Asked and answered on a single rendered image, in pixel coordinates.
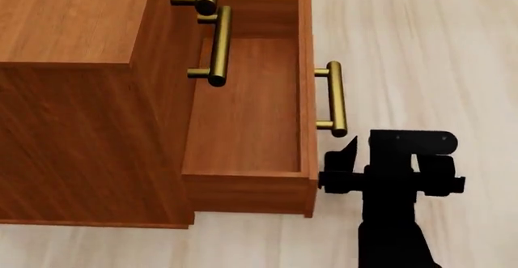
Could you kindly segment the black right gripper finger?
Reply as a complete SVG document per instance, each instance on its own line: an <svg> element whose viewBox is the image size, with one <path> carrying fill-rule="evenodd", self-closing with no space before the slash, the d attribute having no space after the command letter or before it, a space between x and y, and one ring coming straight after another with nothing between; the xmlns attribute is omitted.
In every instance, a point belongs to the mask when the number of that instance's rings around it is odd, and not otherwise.
<svg viewBox="0 0 518 268"><path fill-rule="evenodd" d="M454 160L449 155L417 155L419 171L427 176L454 177Z"/></svg>
<svg viewBox="0 0 518 268"><path fill-rule="evenodd" d="M327 151L324 157L325 172L353 172L358 152L358 137L340 151Z"/></svg>

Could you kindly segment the open wooden drawer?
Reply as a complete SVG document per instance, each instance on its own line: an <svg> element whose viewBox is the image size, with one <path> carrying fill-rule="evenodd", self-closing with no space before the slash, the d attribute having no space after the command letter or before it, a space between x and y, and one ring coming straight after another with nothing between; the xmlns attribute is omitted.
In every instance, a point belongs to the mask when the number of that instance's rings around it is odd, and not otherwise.
<svg viewBox="0 0 518 268"><path fill-rule="evenodd" d="M301 214L316 199L312 0L231 8L227 82L197 80L182 179L196 211Z"/></svg>

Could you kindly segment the wooden cabinet body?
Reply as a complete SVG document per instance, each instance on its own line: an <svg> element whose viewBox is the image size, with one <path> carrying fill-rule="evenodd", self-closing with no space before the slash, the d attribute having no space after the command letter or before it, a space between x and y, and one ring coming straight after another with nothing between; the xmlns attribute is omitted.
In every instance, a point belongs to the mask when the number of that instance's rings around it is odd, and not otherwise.
<svg viewBox="0 0 518 268"><path fill-rule="evenodd" d="M0 223L190 226L200 45L169 0L0 0Z"/></svg>

